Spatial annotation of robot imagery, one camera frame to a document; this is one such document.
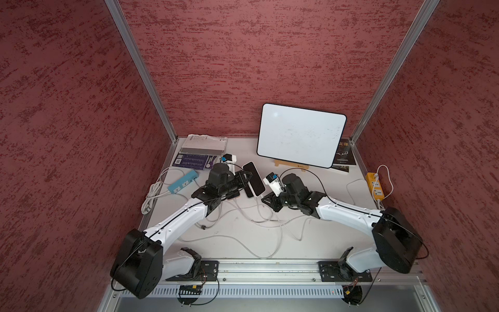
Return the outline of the phone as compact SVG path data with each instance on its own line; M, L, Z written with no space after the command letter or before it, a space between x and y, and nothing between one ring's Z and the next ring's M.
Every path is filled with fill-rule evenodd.
M231 200L231 199L237 198L239 196L240 196L240 191L239 190L235 190L233 192L227 193L226 200Z
M266 191L265 184L263 183L259 172L253 162L249 162L242 166L243 169L252 174L249 180L249 185L251 186L254 196L261 196L263 192Z
M245 187L244 187L244 192L246 193L246 196L248 198L253 198L255 195L252 191L252 188L250 187L250 184L247 184Z

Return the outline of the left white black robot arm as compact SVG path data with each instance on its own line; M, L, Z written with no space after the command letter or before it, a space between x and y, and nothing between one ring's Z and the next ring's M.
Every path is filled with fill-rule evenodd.
M253 174L217 163L205 185L187 203L157 225L131 230L124 238L110 270L111 280L139 299L147 297L162 280L176 276L197 279L201 256L190 248L170 253L169 248L192 226L209 216L224 200L239 196Z

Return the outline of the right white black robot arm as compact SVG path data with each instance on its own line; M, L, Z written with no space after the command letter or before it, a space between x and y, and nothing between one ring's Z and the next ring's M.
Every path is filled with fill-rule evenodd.
M284 178L271 173L263 183L272 190L262 202L274 212L288 207L304 215L333 221L353 228L372 238L365 249L349 247L339 260L341 270L362 273L388 267L398 273L410 273L424 245L421 236L404 215L393 207L367 209L329 197L326 191L310 191L296 174Z

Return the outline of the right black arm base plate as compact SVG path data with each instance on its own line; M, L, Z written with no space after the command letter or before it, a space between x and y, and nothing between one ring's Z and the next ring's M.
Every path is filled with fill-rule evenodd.
M319 261L318 269L322 282L371 282L372 275L366 270L358 273L347 263L346 258L353 250L353 247L347 248L342 256L335 261Z

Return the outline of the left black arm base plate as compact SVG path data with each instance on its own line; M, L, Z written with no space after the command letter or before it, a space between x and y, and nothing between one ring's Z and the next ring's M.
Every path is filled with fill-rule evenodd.
M163 259L162 280L167 282L215 282L220 262L203 259L190 248L166 254Z

